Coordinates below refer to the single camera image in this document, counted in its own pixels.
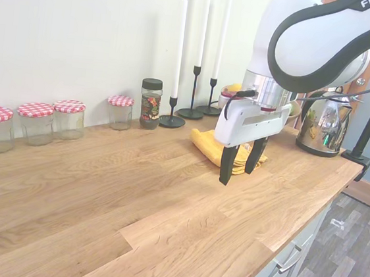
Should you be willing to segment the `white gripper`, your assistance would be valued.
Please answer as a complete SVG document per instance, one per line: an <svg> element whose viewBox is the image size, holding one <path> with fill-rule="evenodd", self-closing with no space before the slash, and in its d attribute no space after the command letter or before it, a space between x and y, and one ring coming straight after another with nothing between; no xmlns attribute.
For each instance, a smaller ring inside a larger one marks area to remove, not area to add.
<svg viewBox="0 0 370 277"><path fill-rule="evenodd" d="M238 146L253 142L252 150L246 161L245 173L251 174L261 158L269 136L278 134L290 114L291 105L279 107L276 111L263 111L259 105L249 99L230 103L227 116L224 111L218 118L214 138L224 147L221 156L219 181L227 185L232 176Z"/></svg>

